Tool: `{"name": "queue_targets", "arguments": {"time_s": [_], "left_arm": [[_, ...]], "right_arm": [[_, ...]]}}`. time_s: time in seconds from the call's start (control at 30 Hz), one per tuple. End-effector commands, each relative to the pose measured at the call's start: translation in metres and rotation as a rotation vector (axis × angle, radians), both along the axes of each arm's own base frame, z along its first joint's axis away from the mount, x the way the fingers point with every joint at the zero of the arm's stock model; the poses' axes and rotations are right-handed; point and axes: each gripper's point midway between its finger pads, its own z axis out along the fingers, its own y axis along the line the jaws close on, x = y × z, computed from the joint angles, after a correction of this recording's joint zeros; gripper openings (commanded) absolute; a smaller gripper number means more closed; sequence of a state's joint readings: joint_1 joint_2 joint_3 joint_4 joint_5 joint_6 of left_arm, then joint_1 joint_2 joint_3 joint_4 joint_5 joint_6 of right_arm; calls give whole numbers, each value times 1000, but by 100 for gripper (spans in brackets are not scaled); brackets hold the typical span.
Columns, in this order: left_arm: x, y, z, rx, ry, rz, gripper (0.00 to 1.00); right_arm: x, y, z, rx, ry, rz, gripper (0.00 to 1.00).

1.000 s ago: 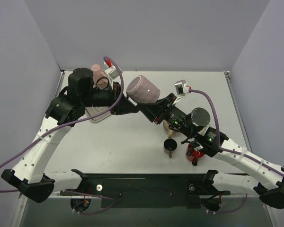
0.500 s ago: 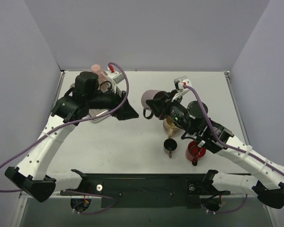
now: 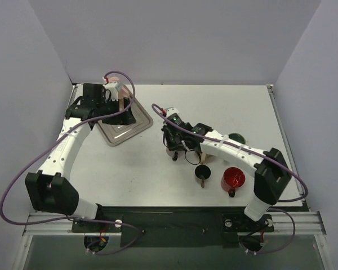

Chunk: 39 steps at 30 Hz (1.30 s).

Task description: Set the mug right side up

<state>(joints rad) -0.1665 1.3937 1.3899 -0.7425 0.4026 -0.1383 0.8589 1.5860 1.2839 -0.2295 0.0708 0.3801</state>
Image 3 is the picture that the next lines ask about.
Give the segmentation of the pink faceted mug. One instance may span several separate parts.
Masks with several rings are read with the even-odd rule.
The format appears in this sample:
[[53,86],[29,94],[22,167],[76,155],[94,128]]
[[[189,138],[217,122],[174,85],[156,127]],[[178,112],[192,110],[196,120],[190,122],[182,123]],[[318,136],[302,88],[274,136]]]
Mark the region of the pink faceted mug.
[[[120,83],[120,79],[117,76],[113,76],[108,78],[108,82],[117,82]],[[123,98],[130,98],[130,93],[128,91],[128,88],[126,87],[125,84],[122,84],[122,86],[120,87],[120,89],[118,90],[118,99],[123,99]]]

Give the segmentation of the small black mug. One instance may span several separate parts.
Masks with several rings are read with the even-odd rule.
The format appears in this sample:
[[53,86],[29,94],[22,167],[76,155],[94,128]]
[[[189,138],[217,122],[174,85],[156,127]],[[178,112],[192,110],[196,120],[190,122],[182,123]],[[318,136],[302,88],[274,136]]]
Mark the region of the small black mug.
[[211,169],[206,165],[198,165],[194,170],[194,176],[201,188],[205,188],[206,181],[211,176]]

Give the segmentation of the green teal mug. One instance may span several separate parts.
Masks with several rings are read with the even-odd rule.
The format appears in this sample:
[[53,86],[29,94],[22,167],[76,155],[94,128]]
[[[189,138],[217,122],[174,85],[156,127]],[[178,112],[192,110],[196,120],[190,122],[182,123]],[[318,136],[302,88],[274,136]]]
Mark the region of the green teal mug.
[[236,141],[238,143],[241,143],[241,144],[245,144],[246,143],[246,139],[239,133],[230,133],[228,134],[228,137],[233,140],[233,141]]

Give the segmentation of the red mug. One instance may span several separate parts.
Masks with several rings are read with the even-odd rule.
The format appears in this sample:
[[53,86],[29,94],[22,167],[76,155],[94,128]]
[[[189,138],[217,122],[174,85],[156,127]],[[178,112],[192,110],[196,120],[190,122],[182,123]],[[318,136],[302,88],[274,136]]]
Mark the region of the red mug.
[[246,181],[245,174],[237,167],[226,169],[221,178],[221,188],[229,195],[235,197],[236,190],[244,185]]

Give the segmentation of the beige tan mug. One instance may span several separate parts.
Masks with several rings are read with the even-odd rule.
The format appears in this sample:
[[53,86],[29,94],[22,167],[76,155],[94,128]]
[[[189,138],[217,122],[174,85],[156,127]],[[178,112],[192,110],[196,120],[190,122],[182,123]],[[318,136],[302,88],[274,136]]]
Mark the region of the beige tan mug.
[[198,165],[203,165],[207,163],[210,160],[210,158],[212,158],[212,155],[202,153],[199,151],[196,151],[195,154],[198,157],[198,163],[197,163]]

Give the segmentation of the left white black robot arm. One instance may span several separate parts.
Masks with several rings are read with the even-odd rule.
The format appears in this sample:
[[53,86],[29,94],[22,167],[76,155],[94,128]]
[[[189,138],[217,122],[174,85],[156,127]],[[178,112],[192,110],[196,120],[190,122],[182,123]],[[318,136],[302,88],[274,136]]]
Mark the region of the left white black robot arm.
[[131,125],[136,119],[122,82],[84,83],[80,88],[82,94],[65,112],[59,144],[37,172],[26,175],[25,185],[34,210],[83,218],[86,227],[97,232],[103,228],[105,218],[97,212],[98,204],[80,198],[70,183],[72,167],[96,123]]

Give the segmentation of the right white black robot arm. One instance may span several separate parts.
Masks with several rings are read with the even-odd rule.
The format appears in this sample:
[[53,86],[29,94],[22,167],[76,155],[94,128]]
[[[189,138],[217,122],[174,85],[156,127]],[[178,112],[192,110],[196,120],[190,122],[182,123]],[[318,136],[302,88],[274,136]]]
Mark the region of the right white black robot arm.
[[211,155],[253,178],[253,195],[240,217],[243,228],[255,229],[271,206],[289,199],[294,180],[280,150],[247,146],[201,123],[192,126],[181,119],[174,107],[165,109],[164,117],[163,137],[170,151]]

